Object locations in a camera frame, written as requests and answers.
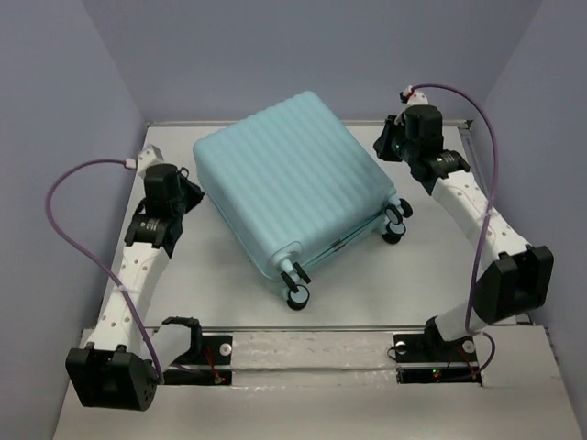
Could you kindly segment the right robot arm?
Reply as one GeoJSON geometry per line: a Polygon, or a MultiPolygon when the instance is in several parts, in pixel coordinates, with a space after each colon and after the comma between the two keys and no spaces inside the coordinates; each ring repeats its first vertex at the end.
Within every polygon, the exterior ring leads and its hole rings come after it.
{"type": "Polygon", "coordinates": [[[450,354],[456,340],[541,307],[554,266],[548,247],[531,245],[488,205],[468,162],[444,147],[442,126],[435,106],[412,105],[387,116],[373,145],[378,159],[406,163],[476,248],[469,299],[426,323],[422,348],[433,359],[450,354]]]}

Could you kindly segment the light blue suitcase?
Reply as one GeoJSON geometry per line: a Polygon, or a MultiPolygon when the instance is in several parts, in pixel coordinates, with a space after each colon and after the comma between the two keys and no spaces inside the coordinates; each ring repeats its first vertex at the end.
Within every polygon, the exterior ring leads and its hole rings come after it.
{"type": "Polygon", "coordinates": [[[392,179],[313,92],[194,143],[197,179],[259,273],[304,309],[312,270],[377,233],[389,244],[412,214],[392,179]]]}

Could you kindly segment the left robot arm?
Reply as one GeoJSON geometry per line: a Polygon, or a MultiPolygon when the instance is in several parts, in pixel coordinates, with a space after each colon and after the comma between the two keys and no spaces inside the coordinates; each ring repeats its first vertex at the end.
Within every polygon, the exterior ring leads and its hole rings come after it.
{"type": "Polygon", "coordinates": [[[65,360],[84,407],[146,411],[164,371],[177,359],[192,362],[203,351],[202,327],[193,317],[164,319],[149,335],[144,319],[161,275],[183,234],[183,218],[204,198],[182,169],[151,165],[143,174],[144,197],[124,237],[114,288],[103,315],[82,348],[65,360]]]}

